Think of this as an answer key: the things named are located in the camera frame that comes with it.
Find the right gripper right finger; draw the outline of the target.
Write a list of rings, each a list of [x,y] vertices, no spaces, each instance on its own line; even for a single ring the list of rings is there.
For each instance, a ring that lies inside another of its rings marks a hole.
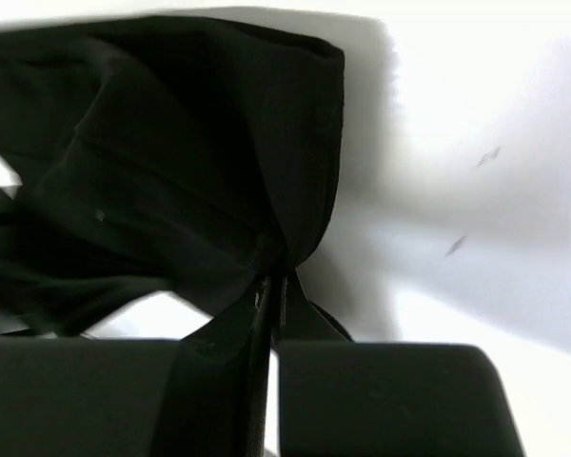
[[[520,456],[501,378],[479,348],[356,343],[305,296],[277,292],[284,456]]]

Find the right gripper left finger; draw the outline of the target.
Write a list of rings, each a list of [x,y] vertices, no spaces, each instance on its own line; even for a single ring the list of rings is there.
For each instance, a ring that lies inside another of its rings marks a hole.
[[[260,456],[269,279],[179,340],[0,338],[0,456]]]

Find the black skirt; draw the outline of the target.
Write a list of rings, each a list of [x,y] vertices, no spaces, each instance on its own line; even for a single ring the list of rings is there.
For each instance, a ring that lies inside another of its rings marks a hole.
[[[205,17],[0,31],[0,159],[19,176],[0,290],[75,334],[155,291],[215,315],[325,235],[345,55]]]

